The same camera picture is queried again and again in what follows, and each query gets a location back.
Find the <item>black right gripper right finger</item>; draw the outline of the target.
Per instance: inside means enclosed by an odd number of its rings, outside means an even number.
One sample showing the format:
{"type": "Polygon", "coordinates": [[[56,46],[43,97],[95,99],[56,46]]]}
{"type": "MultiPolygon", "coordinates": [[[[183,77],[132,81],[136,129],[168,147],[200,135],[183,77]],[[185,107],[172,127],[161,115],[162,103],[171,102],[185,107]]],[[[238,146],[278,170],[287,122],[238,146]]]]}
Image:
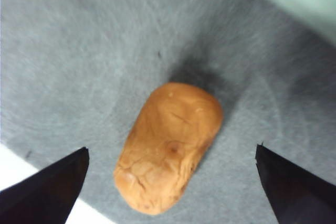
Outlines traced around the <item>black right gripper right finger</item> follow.
{"type": "Polygon", "coordinates": [[[256,166],[278,223],[335,223],[335,185],[263,145],[256,166]]]}

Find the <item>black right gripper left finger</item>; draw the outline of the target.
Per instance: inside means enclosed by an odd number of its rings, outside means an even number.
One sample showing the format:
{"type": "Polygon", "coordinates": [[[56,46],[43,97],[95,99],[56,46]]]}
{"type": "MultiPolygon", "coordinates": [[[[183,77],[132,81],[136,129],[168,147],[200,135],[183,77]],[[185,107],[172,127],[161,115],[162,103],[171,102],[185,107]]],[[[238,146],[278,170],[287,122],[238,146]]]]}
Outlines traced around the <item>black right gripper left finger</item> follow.
{"type": "Polygon", "coordinates": [[[1,191],[1,223],[65,223],[82,190],[89,150],[77,151],[1,191]]]}

